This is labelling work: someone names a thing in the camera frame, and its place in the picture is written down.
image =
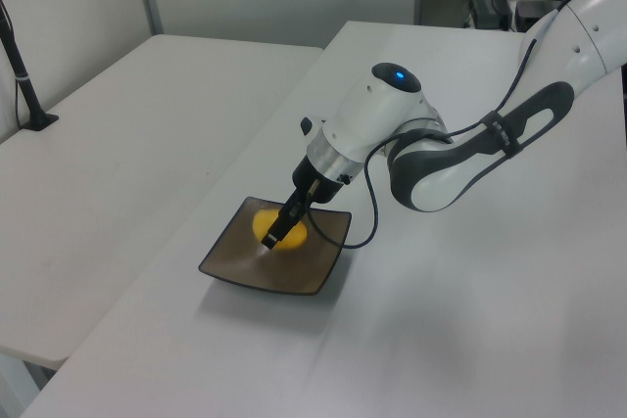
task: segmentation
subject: table leg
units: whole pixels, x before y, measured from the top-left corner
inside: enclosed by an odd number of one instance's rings
[[[24,363],[0,354],[0,418],[18,418],[38,393]]]

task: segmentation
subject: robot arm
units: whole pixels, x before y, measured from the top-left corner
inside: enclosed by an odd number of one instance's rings
[[[282,240],[307,204],[330,201],[390,137],[398,136],[385,147],[395,198],[420,211],[449,206],[560,122],[586,88],[627,63],[624,3],[572,0],[541,19],[523,38],[526,66],[511,93],[456,142],[408,70],[375,66],[309,144],[292,175],[296,191],[263,243],[272,248]]]
[[[388,160],[392,192],[411,209],[453,203],[483,175],[560,122],[574,99],[627,63],[625,0],[572,0],[532,28],[521,56],[531,56],[511,96],[454,144],[397,144]]]

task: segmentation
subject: black rod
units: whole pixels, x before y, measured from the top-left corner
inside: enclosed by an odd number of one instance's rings
[[[23,128],[30,129],[32,131],[41,131],[59,119],[59,117],[55,115],[47,115],[41,109],[35,90],[32,88],[32,83],[30,81],[30,77],[28,76],[26,66],[22,60],[22,55],[20,54],[20,50],[16,44],[16,38],[11,21],[9,20],[9,14],[6,12],[2,0],[0,0],[0,39],[2,40],[2,45],[7,52],[7,57],[9,58],[16,80],[18,81],[22,94],[24,95],[24,100],[26,101],[28,110],[30,111],[30,121],[25,124]]]

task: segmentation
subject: yellow lemon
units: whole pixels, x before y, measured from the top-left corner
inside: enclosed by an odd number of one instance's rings
[[[253,217],[253,232],[257,240],[261,241],[267,229],[278,217],[278,209],[261,209]],[[291,250],[297,249],[307,240],[307,227],[303,222],[296,224],[292,230],[288,232],[283,240],[274,246],[274,250]]]

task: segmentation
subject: black strap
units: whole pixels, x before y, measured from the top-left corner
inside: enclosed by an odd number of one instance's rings
[[[490,134],[494,136],[499,147],[506,153],[508,159],[511,159],[520,152],[520,144],[516,136],[513,135],[511,127],[504,117],[497,112],[489,112],[487,115],[483,116],[481,122],[485,124]]]

